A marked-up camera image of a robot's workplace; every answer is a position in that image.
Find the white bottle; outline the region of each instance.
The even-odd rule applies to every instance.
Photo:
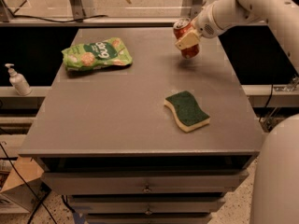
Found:
[[[14,66],[13,63],[7,63],[6,67],[8,68],[8,72],[10,74],[10,83],[16,89],[19,95],[25,96],[31,92],[31,88],[22,74],[19,74],[15,71],[15,69],[11,68]]]

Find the soda can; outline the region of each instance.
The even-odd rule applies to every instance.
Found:
[[[180,19],[174,24],[174,34],[177,39],[180,39],[182,36],[184,36],[185,33],[192,27],[191,20],[186,18],[186,19]],[[198,54],[199,52],[199,46],[198,44],[190,47],[188,49],[183,49],[181,51],[181,55],[189,59],[191,57],[194,57]]]

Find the chip bag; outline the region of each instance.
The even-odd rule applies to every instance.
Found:
[[[62,51],[67,71],[89,71],[111,65],[125,66],[133,59],[123,42],[112,37],[108,40],[78,44]]]

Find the can lid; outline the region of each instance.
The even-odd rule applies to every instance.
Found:
[[[186,26],[188,26],[188,24],[190,23],[190,19],[186,18],[186,19],[180,19],[178,20],[175,24],[174,24],[174,28],[175,29],[182,29]]]

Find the sponge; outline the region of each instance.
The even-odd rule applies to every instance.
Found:
[[[186,133],[207,125],[210,121],[210,116],[199,107],[188,91],[167,97],[164,105],[170,108],[177,125]]]

